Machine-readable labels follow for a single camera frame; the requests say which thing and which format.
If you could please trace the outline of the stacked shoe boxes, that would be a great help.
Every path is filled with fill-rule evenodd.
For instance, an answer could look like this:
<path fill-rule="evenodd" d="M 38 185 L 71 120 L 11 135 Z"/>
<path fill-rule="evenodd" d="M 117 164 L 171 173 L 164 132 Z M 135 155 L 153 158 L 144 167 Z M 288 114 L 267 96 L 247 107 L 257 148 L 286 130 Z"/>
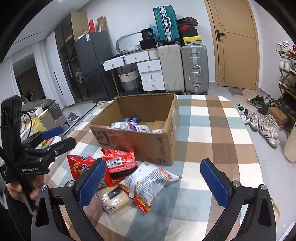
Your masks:
<path fill-rule="evenodd" d="M 184 37 L 194 37 L 198 36 L 198 32 L 196 26 L 198 26 L 198 21 L 189 16 L 186 18 L 178 19 L 178 29 L 180 32 L 180 36 Z"/>

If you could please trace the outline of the white orange snack bag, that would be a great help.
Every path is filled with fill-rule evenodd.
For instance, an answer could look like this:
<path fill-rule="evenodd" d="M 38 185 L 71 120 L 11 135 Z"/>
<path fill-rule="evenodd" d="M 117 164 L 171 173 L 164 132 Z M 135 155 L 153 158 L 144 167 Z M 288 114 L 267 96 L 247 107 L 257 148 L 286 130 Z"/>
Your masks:
<path fill-rule="evenodd" d="M 118 186 L 131 198 L 144 213 L 152 209 L 157 194 L 166 186 L 182 177 L 148 162 L 118 183 Z"/>

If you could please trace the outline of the purple silver snack bag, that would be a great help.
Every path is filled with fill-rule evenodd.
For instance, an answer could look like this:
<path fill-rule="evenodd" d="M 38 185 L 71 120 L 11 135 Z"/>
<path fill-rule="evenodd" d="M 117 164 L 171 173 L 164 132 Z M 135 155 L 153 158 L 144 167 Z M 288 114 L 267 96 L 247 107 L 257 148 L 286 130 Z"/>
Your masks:
<path fill-rule="evenodd" d="M 138 125 L 137 123 L 131 123 L 126 121 L 115 122 L 111 124 L 112 128 L 126 130 L 126 131 L 135 131 L 140 133 L 151 133 L 149 128 L 146 125 Z"/>

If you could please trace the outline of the blue cookie snack packet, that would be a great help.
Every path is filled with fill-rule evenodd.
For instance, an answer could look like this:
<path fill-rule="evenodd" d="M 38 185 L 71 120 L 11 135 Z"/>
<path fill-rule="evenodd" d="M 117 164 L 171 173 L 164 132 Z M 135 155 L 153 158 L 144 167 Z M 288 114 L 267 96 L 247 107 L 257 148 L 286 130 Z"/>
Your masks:
<path fill-rule="evenodd" d="M 124 118 L 122 121 L 131 122 L 131 123 L 139 123 L 141 121 L 140 118 Z"/>

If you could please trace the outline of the brown SF cardboard box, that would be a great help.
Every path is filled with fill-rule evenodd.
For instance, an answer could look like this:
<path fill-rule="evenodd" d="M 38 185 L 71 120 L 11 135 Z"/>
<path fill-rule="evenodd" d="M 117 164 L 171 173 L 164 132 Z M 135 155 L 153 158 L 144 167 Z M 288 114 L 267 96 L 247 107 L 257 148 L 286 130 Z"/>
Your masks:
<path fill-rule="evenodd" d="M 117 98 L 89 127 L 105 149 L 133 150 L 138 161 L 171 166 L 179 122 L 177 96 L 161 93 Z"/>

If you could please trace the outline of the beige suitcase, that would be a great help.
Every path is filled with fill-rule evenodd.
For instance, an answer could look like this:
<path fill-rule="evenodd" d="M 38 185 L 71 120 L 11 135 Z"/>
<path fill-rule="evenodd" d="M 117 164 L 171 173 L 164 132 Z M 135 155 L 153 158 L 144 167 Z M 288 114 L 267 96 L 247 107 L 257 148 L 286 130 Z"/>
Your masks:
<path fill-rule="evenodd" d="M 181 46 L 178 44 L 158 46 L 165 90 L 167 92 L 184 92 L 184 72 Z"/>

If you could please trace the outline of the red snack bag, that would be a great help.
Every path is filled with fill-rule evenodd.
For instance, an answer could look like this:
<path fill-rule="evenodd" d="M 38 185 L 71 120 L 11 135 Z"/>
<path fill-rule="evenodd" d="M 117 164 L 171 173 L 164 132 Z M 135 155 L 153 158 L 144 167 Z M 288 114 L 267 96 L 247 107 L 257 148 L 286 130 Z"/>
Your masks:
<path fill-rule="evenodd" d="M 101 149 L 101 151 L 104 154 L 102 159 L 107 164 L 104 178 L 109 187 L 117 184 L 138 168 L 133 150 L 125 152 L 116 149 Z"/>

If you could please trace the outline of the woven laundry basket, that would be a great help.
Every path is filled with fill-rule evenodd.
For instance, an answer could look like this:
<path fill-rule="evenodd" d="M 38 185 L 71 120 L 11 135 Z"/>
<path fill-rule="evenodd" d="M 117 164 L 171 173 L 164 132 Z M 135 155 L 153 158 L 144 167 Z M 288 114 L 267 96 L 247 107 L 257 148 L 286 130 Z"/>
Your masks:
<path fill-rule="evenodd" d="M 128 73 L 123 71 L 119 72 L 119 78 L 126 92 L 131 92 L 140 88 L 140 74 L 135 68 L 132 68 Z"/>

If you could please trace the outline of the silver aluminium suitcase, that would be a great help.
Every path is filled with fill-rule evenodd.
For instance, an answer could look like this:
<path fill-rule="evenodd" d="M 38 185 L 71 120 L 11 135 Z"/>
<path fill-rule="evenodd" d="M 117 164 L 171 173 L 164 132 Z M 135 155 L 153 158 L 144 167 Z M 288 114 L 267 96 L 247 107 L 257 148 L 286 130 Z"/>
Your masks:
<path fill-rule="evenodd" d="M 209 69 L 207 49 L 204 45 L 181 47 L 185 91 L 191 94 L 208 94 Z"/>

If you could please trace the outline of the black refrigerator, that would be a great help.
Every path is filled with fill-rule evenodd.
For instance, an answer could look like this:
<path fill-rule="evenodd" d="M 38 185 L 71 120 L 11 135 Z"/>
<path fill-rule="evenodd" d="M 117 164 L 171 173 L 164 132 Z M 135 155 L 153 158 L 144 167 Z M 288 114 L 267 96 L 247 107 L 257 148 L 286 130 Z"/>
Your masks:
<path fill-rule="evenodd" d="M 75 42 L 84 83 L 94 103 L 117 96 L 112 74 L 103 63 L 113 57 L 107 32 L 89 32 Z"/>

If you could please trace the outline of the white sneakers on floor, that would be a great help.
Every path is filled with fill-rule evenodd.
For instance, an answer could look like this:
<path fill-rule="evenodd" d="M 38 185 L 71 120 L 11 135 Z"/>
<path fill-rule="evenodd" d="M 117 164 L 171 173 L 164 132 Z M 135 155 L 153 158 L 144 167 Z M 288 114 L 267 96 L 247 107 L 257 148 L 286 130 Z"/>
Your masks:
<path fill-rule="evenodd" d="M 269 114 L 259 116 L 255 111 L 249 114 L 248 110 L 240 104 L 234 104 L 234 106 L 245 125 L 249 125 L 254 132 L 259 132 L 273 149 L 278 147 L 280 126 L 273 116 Z"/>

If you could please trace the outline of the red cone-snack chip bag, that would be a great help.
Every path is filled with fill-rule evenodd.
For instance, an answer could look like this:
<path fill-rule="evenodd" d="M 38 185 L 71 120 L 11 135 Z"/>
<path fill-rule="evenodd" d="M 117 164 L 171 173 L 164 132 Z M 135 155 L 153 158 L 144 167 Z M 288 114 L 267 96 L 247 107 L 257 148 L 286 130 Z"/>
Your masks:
<path fill-rule="evenodd" d="M 69 164 L 70 172 L 75 181 L 79 178 L 79 176 L 88 171 L 95 159 L 90 156 L 77 156 L 77 155 L 67 155 L 67 161 Z"/>

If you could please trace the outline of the grey slippers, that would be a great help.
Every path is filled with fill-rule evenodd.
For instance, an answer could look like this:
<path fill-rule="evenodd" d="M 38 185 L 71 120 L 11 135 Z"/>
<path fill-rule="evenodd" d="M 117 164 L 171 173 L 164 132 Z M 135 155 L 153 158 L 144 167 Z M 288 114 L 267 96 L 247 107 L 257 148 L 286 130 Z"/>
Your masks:
<path fill-rule="evenodd" d="M 76 122 L 79 120 L 79 116 L 77 115 L 77 113 L 70 113 L 68 116 L 68 121 L 70 123 Z"/>

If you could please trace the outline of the wooden shoe rack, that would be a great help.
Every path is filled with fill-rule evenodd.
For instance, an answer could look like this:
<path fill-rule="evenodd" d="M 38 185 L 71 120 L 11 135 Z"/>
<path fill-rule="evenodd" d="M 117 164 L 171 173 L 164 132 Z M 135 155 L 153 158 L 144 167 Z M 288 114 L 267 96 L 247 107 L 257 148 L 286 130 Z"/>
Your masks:
<path fill-rule="evenodd" d="M 276 43 L 276 52 L 280 55 L 280 79 L 278 87 L 281 92 L 277 105 L 287 117 L 282 125 L 287 137 L 295 127 L 295 45 L 290 47 L 287 40 Z"/>

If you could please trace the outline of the plaid checkered rug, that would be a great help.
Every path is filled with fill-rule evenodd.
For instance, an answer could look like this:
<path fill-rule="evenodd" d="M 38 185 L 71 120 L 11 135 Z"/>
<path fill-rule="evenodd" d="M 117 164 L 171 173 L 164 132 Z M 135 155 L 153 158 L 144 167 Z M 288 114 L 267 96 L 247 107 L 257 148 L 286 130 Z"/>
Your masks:
<path fill-rule="evenodd" d="M 84 211 L 104 240 L 202 240 L 223 211 L 200 173 L 205 158 L 244 186 L 263 183 L 249 132 L 229 99 L 216 95 L 176 99 L 180 121 L 176 131 L 169 131 L 174 161 L 159 165 L 181 180 L 161 190 L 149 213 L 130 204 L 107 215 L 95 196 Z"/>

